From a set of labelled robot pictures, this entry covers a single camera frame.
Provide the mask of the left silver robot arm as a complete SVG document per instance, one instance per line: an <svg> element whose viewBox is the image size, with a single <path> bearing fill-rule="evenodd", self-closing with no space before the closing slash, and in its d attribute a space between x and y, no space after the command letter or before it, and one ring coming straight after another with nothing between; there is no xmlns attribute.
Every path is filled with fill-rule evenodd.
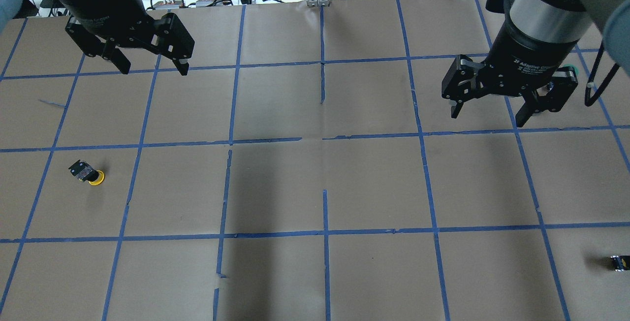
<svg viewBox="0 0 630 321"><path fill-rule="evenodd" d="M145 49L170 59L186 76L195 41L176 14L149 16L142 0L58 0L70 13L65 31L87 57L101 57L128 74L122 49ZM22 0L1 0L1 27L20 11Z"/></svg>

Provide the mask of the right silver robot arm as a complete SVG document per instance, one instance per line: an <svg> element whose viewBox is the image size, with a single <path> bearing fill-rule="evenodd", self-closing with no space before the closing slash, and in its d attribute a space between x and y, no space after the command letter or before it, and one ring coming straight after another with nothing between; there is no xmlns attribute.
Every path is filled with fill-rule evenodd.
<svg viewBox="0 0 630 321"><path fill-rule="evenodd" d="M487 0L504 14L490 52L481 63L458 55L441 85L457 118L466 101L488 95L522 97L515 115L521 128L540 112L560 111L578 86L576 71L562 62L591 25L601 33L601 49L613 68L629 71L629 0Z"/></svg>

